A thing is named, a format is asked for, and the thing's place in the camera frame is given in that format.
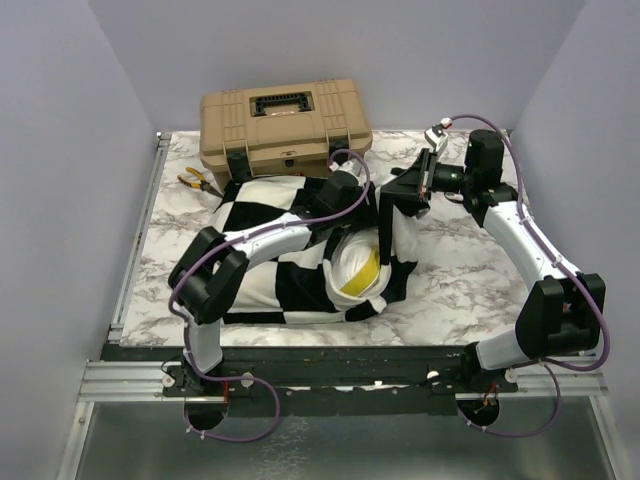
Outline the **white pillow yellow edge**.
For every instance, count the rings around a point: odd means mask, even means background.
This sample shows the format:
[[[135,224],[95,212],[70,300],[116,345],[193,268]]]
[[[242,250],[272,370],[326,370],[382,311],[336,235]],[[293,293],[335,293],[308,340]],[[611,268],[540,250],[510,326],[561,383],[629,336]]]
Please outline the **white pillow yellow edge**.
[[[350,234],[340,240],[329,265],[331,285],[349,297],[378,295],[391,274],[390,267],[382,264],[376,230]]]

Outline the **black white checkered pillowcase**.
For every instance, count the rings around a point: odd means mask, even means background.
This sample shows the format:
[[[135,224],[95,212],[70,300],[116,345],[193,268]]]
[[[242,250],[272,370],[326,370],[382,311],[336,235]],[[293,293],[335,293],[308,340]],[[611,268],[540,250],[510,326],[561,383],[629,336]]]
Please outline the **black white checkered pillowcase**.
[[[393,209],[391,253],[376,225],[355,215],[345,228],[291,226],[293,216],[320,192],[323,180],[269,176],[229,182],[212,226],[249,256],[227,325],[330,324],[361,322],[381,314],[407,295],[418,262],[417,220]]]

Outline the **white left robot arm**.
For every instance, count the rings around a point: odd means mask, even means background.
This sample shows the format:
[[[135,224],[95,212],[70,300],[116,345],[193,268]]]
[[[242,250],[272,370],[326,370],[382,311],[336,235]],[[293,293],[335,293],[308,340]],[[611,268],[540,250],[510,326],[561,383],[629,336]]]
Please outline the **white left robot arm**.
[[[252,228],[221,233],[206,227],[196,235],[169,275],[169,310],[184,320],[186,382],[195,392],[214,392],[220,382],[241,377],[221,376],[223,361],[220,321],[232,308],[242,280],[251,269],[284,254],[303,251],[342,232],[361,218],[374,198],[369,177],[336,171],[307,203]]]

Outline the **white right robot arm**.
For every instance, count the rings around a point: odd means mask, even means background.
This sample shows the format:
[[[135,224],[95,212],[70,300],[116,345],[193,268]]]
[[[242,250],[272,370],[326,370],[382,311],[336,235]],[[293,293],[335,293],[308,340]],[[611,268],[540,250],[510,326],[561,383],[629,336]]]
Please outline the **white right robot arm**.
[[[481,391],[494,381],[495,370],[594,349],[604,337],[605,283],[599,275],[585,274],[565,261],[535,224],[520,191],[503,182],[503,134],[472,131],[461,166],[439,160],[448,139],[443,125],[427,130],[425,137],[428,147],[410,167],[393,170],[393,180],[380,189],[381,262],[391,259],[395,211],[415,216],[428,209],[432,193],[454,193],[504,249],[528,288],[513,327],[465,348],[461,383]]]

